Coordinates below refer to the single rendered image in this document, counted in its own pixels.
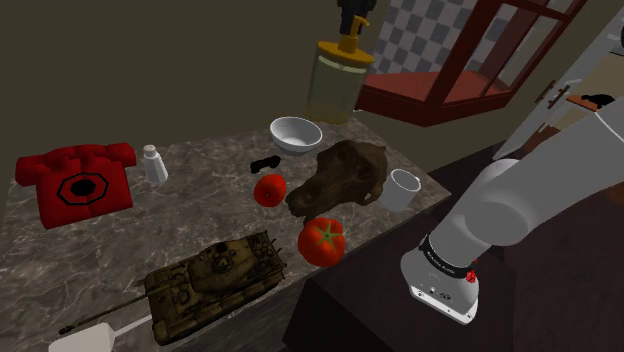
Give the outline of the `white salt shaker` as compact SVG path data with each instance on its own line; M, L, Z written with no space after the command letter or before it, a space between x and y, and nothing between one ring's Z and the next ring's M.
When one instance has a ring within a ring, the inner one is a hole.
M161 155L154 145L143 147L143 163L146 178L150 183L159 184L168 179L168 171L164 165Z

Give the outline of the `white flat spatula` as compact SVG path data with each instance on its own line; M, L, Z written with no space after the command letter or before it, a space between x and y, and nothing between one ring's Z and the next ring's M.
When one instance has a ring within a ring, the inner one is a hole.
M99 323L79 332L69 334L77 325L62 328L62 338L52 342L48 352L112 352L115 339L132 329L150 321L151 315L143 317L115 331L108 323Z

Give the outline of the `olive toy tank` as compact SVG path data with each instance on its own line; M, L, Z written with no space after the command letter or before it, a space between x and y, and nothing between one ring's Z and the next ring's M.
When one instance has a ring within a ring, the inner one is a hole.
M286 267L265 231L219 242L147 274L140 281L143 295L68 325L59 333L67 334L146 298L155 341L166 346L266 294L285 278Z

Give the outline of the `white bowl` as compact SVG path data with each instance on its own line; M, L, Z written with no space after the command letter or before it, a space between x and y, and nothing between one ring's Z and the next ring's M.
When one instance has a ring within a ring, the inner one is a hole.
M279 117L270 124L274 143L284 151L305 154L323 139L321 128L314 122L296 116Z

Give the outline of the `small red tomato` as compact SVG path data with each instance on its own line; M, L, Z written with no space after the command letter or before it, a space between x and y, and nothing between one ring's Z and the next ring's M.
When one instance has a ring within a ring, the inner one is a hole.
M256 183L253 196L263 207L276 207L284 199L286 188L286 182L281 175L269 174Z

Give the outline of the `yellow pump soap dispenser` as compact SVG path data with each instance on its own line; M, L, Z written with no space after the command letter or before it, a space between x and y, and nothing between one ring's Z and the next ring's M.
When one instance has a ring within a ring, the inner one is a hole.
M359 48L358 30L369 22L355 15L339 42L319 41L304 116L344 124L352 116L374 58Z

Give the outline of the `red rotary telephone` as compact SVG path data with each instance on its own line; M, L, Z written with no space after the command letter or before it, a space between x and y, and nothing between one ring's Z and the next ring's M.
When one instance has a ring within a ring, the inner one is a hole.
M36 188L40 221L52 229L131 208L126 169L136 164L127 143L77 145L19 158L15 180Z

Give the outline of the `small black bar-shaped object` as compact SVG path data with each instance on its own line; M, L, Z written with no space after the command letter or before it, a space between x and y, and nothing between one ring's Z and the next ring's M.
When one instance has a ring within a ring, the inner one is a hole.
M276 168L281 162L281 157L273 155L263 159L259 159L250 163L250 172L252 174L259 173L263 168Z

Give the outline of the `large red tomato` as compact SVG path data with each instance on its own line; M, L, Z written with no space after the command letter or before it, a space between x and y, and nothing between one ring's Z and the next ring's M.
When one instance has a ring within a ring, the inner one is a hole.
M298 236L298 251L311 265L330 267L345 254L342 225L335 219L315 218L308 221Z

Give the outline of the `white mug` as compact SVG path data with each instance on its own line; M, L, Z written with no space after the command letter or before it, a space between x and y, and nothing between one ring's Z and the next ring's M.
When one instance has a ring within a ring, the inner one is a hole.
M417 176L403 169L394 169L384 182L378 201L389 211L401 212L420 190L421 181Z

